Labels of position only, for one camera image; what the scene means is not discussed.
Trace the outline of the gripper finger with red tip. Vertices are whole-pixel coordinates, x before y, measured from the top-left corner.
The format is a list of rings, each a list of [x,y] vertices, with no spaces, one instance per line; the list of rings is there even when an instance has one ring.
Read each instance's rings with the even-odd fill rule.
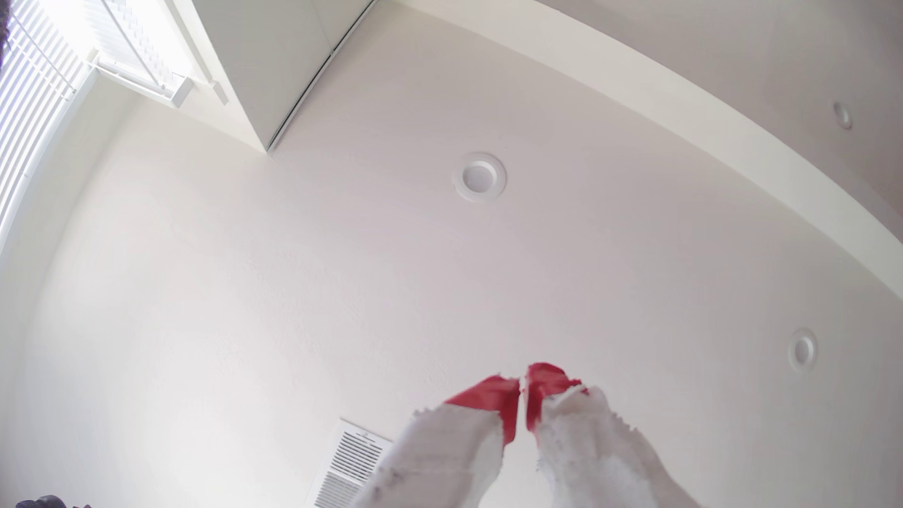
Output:
[[[553,507],[699,507],[601,389],[546,363],[530,365],[525,380],[526,427]]]
[[[489,376],[416,412],[353,507],[478,507],[515,439],[520,379]]]

